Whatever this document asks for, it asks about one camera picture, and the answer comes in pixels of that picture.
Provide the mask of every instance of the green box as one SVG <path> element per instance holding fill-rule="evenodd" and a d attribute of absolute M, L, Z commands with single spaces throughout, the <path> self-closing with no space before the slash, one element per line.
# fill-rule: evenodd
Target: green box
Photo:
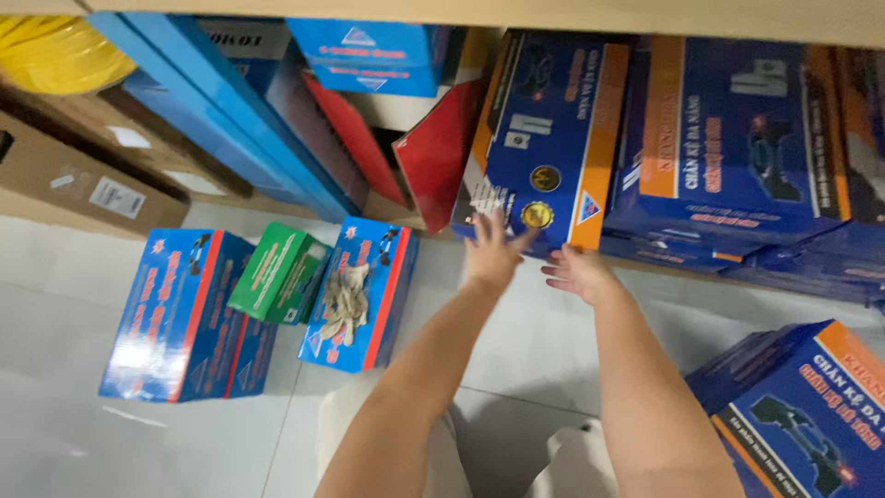
<path fill-rule="evenodd" d="M 227 305 L 271 323 L 306 323 L 330 247 L 301 230 L 267 225 Z"/>

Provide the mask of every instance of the person's left hand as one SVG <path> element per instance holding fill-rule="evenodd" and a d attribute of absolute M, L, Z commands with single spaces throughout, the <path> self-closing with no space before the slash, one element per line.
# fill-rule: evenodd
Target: person's left hand
<path fill-rule="evenodd" d="M 504 292 L 513 279 L 513 272 L 523 260 L 519 254 L 528 248 L 536 230 L 526 230 L 510 243 L 504 240 L 504 212 L 496 209 L 491 218 L 473 214 L 476 241 L 464 239 L 467 246 L 467 278 L 490 284 Z"/>

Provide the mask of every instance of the brown cardboard box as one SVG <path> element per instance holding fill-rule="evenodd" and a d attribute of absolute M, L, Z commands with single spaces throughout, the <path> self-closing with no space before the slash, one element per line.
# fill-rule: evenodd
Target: brown cardboard box
<path fill-rule="evenodd" d="M 0 113 L 0 214 L 144 238 L 188 205 Z"/>
<path fill-rule="evenodd" d="M 37 95 L 5 87 L 0 89 L 0 102 L 16 117 L 160 190 L 169 191 L 166 186 L 172 185 L 191 198 L 209 201 L 214 197 L 249 198 L 252 194 L 245 180 L 119 85 L 97 95 L 70 96 Z M 97 151 L 94 145 L 103 150 Z M 140 171 L 127 170 L 99 153 L 105 151 Z"/>

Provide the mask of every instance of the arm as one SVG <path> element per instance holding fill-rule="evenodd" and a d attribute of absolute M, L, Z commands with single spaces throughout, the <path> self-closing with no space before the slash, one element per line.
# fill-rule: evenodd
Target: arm
<path fill-rule="evenodd" d="M 451 403 L 480 330 L 510 283 L 531 234 L 506 244 L 504 216 L 474 216 L 467 279 L 391 363 L 335 451 L 318 498 L 421 496 L 427 436 Z"/>
<path fill-rule="evenodd" d="M 710 420 L 598 254 L 563 246 L 547 284 L 594 307 L 605 443 L 626 497 L 743 497 Z"/>

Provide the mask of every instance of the gold seal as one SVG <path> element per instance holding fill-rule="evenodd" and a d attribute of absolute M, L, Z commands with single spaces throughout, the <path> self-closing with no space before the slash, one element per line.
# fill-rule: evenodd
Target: gold seal
<path fill-rule="evenodd" d="M 532 186 L 541 192 L 549 192 L 559 186 L 559 170 L 553 166 L 539 166 L 532 170 Z"/>
<path fill-rule="evenodd" d="M 530 202 L 522 208 L 522 222 L 532 229 L 546 229 L 553 223 L 553 210 L 543 202 Z"/>

